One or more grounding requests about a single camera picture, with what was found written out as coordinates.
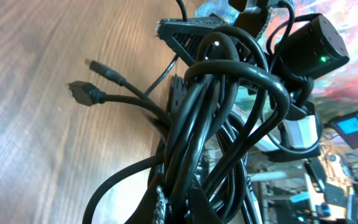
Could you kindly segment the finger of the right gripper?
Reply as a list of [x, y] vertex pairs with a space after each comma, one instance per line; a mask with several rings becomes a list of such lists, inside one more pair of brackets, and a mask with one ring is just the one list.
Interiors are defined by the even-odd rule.
[[157, 35], [175, 53], [176, 59], [182, 59], [189, 67], [197, 61], [199, 44], [203, 37], [216, 27], [229, 24], [215, 14], [208, 17], [180, 19], [162, 19], [157, 27]]
[[184, 80], [182, 77], [179, 77], [177, 74], [175, 74], [170, 79], [168, 101], [166, 107], [166, 112], [171, 120], [173, 120], [175, 115], [177, 114], [185, 96], [186, 88]]

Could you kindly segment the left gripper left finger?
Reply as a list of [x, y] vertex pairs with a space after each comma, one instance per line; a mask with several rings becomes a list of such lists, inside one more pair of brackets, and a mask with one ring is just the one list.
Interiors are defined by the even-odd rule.
[[164, 176], [157, 173], [148, 186], [140, 204], [131, 215], [133, 224], [164, 224], [168, 199], [163, 192]]

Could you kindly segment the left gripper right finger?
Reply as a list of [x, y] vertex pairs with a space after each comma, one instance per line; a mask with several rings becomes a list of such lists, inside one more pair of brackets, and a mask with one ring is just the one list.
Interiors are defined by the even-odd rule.
[[192, 187], [188, 191], [188, 211], [185, 221], [188, 224], [223, 224], [204, 192], [197, 187]]

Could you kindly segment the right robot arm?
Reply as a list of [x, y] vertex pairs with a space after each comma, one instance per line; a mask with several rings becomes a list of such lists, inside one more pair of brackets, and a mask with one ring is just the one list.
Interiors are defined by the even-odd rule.
[[342, 37], [321, 14], [291, 17], [282, 24], [285, 35], [274, 48], [262, 48], [246, 30], [214, 17], [189, 21], [162, 19], [158, 36], [183, 59], [187, 94], [168, 134], [166, 157], [171, 158], [187, 117], [201, 92], [219, 85], [218, 112], [209, 128], [214, 135], [229, 116], [241, 80], [258, 86], [252, 115], [262, 117], [266, 95], [274, 112], [262, 121], [258, 136], [269, 135], [283, 120], [298, 121], [309, 108], [313, 81], [349, 61]]

